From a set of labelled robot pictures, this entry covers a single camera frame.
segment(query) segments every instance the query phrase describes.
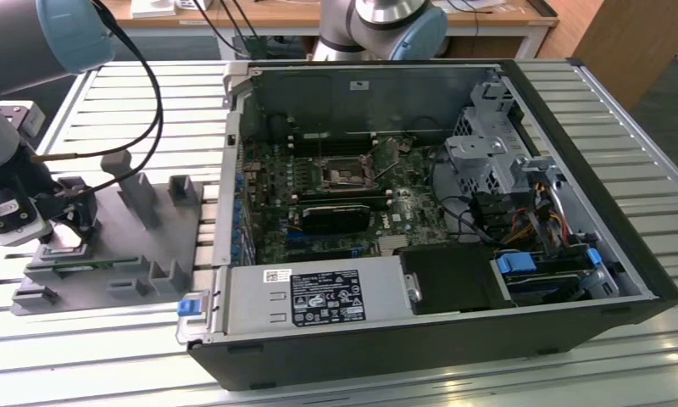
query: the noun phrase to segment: motherboard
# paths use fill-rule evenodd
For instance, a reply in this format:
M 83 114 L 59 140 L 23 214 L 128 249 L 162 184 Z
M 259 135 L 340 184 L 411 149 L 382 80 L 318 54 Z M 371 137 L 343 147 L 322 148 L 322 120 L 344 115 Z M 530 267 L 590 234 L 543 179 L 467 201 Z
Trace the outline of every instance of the motherboard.
M 258 264 L 388 256 L 451 239 L 428 185 L 436 146 L 408 134 L 247 142 L 243 174 Z

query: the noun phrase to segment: black cable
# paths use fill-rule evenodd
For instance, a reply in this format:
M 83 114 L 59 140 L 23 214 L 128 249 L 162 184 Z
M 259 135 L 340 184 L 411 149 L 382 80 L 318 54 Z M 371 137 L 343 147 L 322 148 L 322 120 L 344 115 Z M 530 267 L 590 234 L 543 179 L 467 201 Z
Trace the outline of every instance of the black cable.
M 231 12 L 231 10 L 228 9 L 227 1 L 220 0 L 220 2 L 222 2 L 222 6 L 224 7 L 224 11 L 227 12 L 228 19 L 231 20 L 231 24 L 235 26 L 235 30 L 239 33 L 239 37 L 242 38 L 242 43 L 244 44 L 244 48 L 246 48 L 247 52 L 251 53 L 250 43 L 247 42 L 247 37 L 244 36 L 244 33 L 242 32 L 242 27 L 239 27 L 239 23 L 236 23 L 235 15 Z
M 236 8 L 239 8 L 239 13 L 242 13 L 242 17 L 244 18 L 244 21 L 247 21 L 247 25 L 250 26 L 251 33 L 254 34 L 254 37 L 258 39 L 258 43 L 260 47 L 264 49 L 264 52 L 268 53 L 268 50 L 264 47 L 264 42 L 262 41 L 262 37 L 258 34 L 258 31 L 254 28 L 254 24 L 251 23 L 250 17 L 247 17 L 247 13 L 244 13 L 244 7 L 242 7 L 242 4 L 239 3 L 239 0 L 234 0 L 236 4 Z
M 148 61 L 146 60 L 144 54 L 140 52 L 140 50 L 136 47 L 136 44 L 126 34 L 126 31 L 120 27 L 116 21 L 116 17 L 111 13 L 111 10 L 108 7 L 106 7 L 106 4 L 103 4 L 102 0 L 94 0 L 94 5 L 96 8 L 96 11 L 99 12 L 99 16 L 102 17 L 103 24 L 108 27 L 108 29 L 114 32 L 118 39 L 122 40 L 126 47 L 131 50 L 134 55 L 136 55 L 138 60 L 140 61 L 142 65 L 144 66 L 146 73 L 148 74 L 148 79 L 151 80 L 154 91 L 156 94 L 156 122 L 158 122 L 158 131 L 156 136 L 154 140 L 154 145 L 151 146 L 151 149 L 148 150 L 148 153 L 146 154 L 146 158 L 142 161 L 142 163 L 138 165 L 135 169 L 128 171 L 122 176 L 118 176 L 111 181 L 107 181 L 102 183 L 96 187 L 91 187 L 86 189 L 83 192 L 80 192 L 74 197 L 68 198 L 70 202 L 75 202 L 83 198 L 87 198 L 88 196 L 96 194 L 103 189 L 111 187 L 116 183 L 119 183 L 123 180 L 127 180 L 132 176 L 135 176 L 140 171 L 144 170 L 146 166 L 148 165 L 148 162 L 151 161 L 151 158 L 156 154 L 156 150 L 159 149 L 160 139 L 163 137 L 163 126 L 164 126 L 164 108 L 163 108 L 163 97 L 160 95 L 160 84 L 159 84 L 159 78 L 156 78 L 156 74 L 154 73 L 154 69 L 151 68 L 151 65 L 148 64 Z
M 443 152 L 444 149 L 447 149 L 447 147 L 444 146 L 444 143 L 443 143 L 443 145 L 440 146 L 440 148 L 436 151 L 436 155 L 435 155 L 435 158 L 434 158 L 434 161 L 432 161 L 432 167 L 430 169 L 428 182 L 430 182 L 430 189 L 432 190 L 432 197 L 435 198 L 435 200 L 438 201 L 438 203 L 443 207 L 444 212 L 450 216 L 452 216 L 455 219 L 458 219 L 459 222 L 462 222 L 464 225 L 467 225 L 474 230 L 474 232 L 478 234 L 480 239 L 487 244 L 491 244 L 494 246 L 504 246 L 496 239 L 494 239 L 494 237 L 474 222 L 471 222 L 470 220 L 464 219 L 460 215 L 458 215 L 455 212 L 452 212 L 452 210 L 450 210 L 448 207 L 444 205 L 444 201 L 447 199 L 450 199 L 450 198 L 459 198 L 458 196 L 446 197 L 443 199 L 440 199 L 438 197 L 438 191 L 435 189 L 435 172 L 436 172 L 436 167 L 438 167 L 438 161 L 439 161 L 440 153 Z
M 216 34 L 216 36 L 219 37 L 219 39 L 222 40 L 222 42 L 224 42 L 224 44 L 227 44 L 227 46 L 235 51 L 235 53 L 238 53 L 240 56 L 243 56 L 244 58 L 248 58 L 251 59 L 251 56 L 247 55 L 246 53 L 242 52 L 242 50 L 235 47 L 235 44 L 232 44 L 227 38 L 224 38 L 224 36 L 220 34 L 219 30 L 216 29 L 216 25 L 214 25 L 214 22 L 212 22 L 212 19 L 208 18 L 208 15 L 206 14 L 206 10 L 204 8 L 202 7 L 202 5 L 199 4 L 199 1 L 198 0 L 194 0 L 194 4 L 196 5 L 196 8 L 199 10 L 199 12 L 202 13 L 202 15 L 204 16 L 204 20 L 206 22 L 208 23 L 208 25 L 212 27 L 212 30 L 214 30 L 214 34 Z
M 118 25 L 116 17 L 111 13 L 111 10 L 108 9 L 108 7 L 106 7 L 103 2 L 100 0 L 96 0 L 96 2 L 94 3 L 94 6 L 96 8 L 96 11 L 99 12 L 99 16 L 102 17 L 103 24 L 110 29 L 111 29 L 111 26 L 118 27 L 119 25 Z M 120 36 L 114 32 L 112 29 L 111 29 L 111 32 L 120 39 Z M 148 126 L 148 129 L 144 131 L 144 134 L 142 134 L 134 141 L 126 143 L 120 147 L 110 148 L 110 149 L 102 150 L 102 151 L 95 151 L 92 153 L 60 153 L 60 154 L 36 155 L 31 158 L 31 160 L 34 162 L 48 162 L 48 161 L 62 161 L 62 160 L 68 160 L 68 159 L 90 159 L 92 157 L 102 157 L 102 156 L 110 155 L 112 153 L 120 153 L 122 151 L 126 151 L 128 148 L 134 147 L 136 144 L 143 142 L 148 138 L 148 136 L 151 136 L 151 133 L 154 132 L 154 129 L 156 128 L 156 125 L 159 124 L 159 117 L 160 117 L 159 106 L 156 105 L 156 115 L 154 116 L 154 121 L 152 121 L 151 125 Z
M 474 45 L 471 46 L 471 55 L 475 55 L 475 45 L 478 44 L 478 37 L 480 36 L 480 19 L 478 18 L 478 14 L 494 14 L 492 11 L 478 11 L 478 8 L 467 2 L 467 0 L 460 0 L 467 7 L 472 8 L 474 11 L 468 11 L 455 5 L 452 0 L 448 0 L 448 3 L 451 4 L 452 8 L 455 8 L 462 13 L 472 13 L 475 16 L 475 37 L 474 37 Z

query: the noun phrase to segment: wooden desk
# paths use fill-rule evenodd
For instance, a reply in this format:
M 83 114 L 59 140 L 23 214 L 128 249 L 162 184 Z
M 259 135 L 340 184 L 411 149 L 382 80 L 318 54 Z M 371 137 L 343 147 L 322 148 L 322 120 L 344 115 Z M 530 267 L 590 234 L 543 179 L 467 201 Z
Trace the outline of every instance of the wooden desk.
M 320 22 L 319 4 L 288 3 L 280 0 L 240 0 L 251 23 L 260 36 L 318 36 Z M 176 10 L 178 15 L 147 19 L 131 18 L 131 0 L 104 0 L 116 15 L 119 23 L 136 36 L 195 36 L 211 35 L 199 11 Z M 227 1 L 239 25 L 247 26 L 234 2 Z M 450 57 L 535 57 L 550 27 L 558 24 L 558 17 L 543 17 L 527 0 L 511 0 L 507 9 L 494 14 L 478 14 L 480 32 L 476 35 L 475 15 L 451 13 L 448 36 L 463 37 L 452 41 Z M 212 22 L 226 38 L 236 36 L 227 12 L 220 1 L 214 0 L 207 10 Z M 220 42 L 224 59 L 234 59 L 234 52 Z
M 563 21 L 540 58 L 584 61 L 627 109 L 678 52 L 678 0 L 547 0 Z

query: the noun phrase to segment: open computer tower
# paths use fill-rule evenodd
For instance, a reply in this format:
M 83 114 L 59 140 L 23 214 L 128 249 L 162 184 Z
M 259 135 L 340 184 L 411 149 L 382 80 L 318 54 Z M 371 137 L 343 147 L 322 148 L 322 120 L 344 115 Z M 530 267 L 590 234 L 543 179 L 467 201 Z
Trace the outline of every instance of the open computer tower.
M 226 82 L 214 282 L 179 328 L 224 388 L 559 353 L 678 303 L 512 60 Z

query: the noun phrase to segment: power supply label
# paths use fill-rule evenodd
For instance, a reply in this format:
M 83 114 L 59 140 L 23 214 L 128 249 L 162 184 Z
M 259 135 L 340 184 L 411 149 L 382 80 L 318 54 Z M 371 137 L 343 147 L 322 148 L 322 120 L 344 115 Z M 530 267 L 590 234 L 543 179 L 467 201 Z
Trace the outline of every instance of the power supply label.
M 292 319 L 296 326 L 366 321 L 360 272 L 292 275 Z

